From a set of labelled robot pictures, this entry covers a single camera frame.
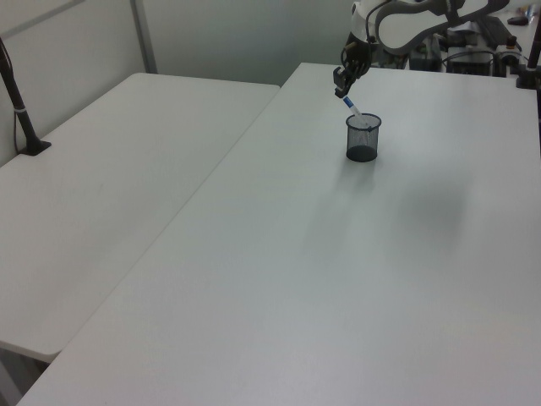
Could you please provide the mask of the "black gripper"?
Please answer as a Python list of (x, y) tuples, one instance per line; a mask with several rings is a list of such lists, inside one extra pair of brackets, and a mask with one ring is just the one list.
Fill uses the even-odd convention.
[(350, 33), (340, 56), (342, 67), (337, 67), (333, 71), (335, 95), (338, 98), (348, 96), (356, 80), (368, 73), (372, 63), (371, 57), (371, 45)]

